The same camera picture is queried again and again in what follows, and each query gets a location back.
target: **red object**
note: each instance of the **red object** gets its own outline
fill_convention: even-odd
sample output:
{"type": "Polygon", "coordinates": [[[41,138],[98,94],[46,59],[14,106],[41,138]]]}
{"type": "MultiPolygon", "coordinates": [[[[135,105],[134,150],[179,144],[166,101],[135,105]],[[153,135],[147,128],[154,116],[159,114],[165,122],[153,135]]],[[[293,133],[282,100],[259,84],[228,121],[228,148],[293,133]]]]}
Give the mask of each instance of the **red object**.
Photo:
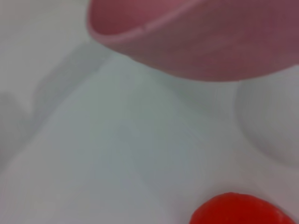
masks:
{"type": "Polygon", "coordinates": [[[274,205],[237,193],[216,196],[199,207],[190,224],[295,224],[274,205]]]}

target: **pink plastic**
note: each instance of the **pink plastic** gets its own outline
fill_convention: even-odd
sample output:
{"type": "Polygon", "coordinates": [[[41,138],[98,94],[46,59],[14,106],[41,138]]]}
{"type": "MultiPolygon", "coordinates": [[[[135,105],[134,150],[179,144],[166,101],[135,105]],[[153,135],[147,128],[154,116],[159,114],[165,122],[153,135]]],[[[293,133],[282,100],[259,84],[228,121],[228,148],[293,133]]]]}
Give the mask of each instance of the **pink plastic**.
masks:
{"type": "Polygon", "coordinates": [[[90,34],[177,77],[231,81],[299,63],[298,0],[92,0],[90,34]]]}

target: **pink cup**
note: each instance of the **pink cup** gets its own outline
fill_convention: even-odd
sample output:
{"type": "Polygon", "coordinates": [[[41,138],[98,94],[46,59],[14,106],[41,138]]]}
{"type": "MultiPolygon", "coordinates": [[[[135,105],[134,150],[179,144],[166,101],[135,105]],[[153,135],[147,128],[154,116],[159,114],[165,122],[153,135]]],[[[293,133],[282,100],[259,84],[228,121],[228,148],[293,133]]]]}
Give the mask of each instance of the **pink cup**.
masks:
{"type": "Polygon", "coordinates": [[[299,0],[92,0],[88,29],[188,79],[241,80],[299,63],[299,0]]]}

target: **cup rim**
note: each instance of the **cup rim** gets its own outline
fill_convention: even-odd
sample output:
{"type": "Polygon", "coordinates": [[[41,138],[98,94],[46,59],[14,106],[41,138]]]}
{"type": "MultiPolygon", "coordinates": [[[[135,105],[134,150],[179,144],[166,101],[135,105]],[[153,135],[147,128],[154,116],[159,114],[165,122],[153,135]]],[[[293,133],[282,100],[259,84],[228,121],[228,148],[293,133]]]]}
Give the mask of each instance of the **cup rim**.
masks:
{"type": "Polygon", "coordinates": [[[136,39],[140,39],[150,33],[154,33],[164,26],[170,24],[172,21],[178,17],[185,15],[191,8],[197,4],[202,4],[208,0],[188,0],[185,3],[182,3],[179,7],[170,12],[159,16],[156,19],[150,20],[149,22],[137,26],[128,31],[121,32],[119,34],[105,35],[97,32],[92,25],[92,7],[96,0],[91,0],[87,13],[87,29],[90,35],[100,43],[104,45],[114,45],[132,42],[136,39]]]}

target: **red toy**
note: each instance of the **red toy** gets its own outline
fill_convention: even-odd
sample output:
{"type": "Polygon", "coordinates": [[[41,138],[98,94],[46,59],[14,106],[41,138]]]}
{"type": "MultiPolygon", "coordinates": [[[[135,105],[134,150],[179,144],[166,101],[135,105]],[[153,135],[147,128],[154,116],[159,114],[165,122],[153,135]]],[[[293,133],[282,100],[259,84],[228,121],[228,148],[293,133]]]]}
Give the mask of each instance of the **red toy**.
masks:
{"type": "Polygon", "coordinates": [[[193,214],[190,224],[295,224],[274,205],[237,193],[216,196],[193,214]]]}

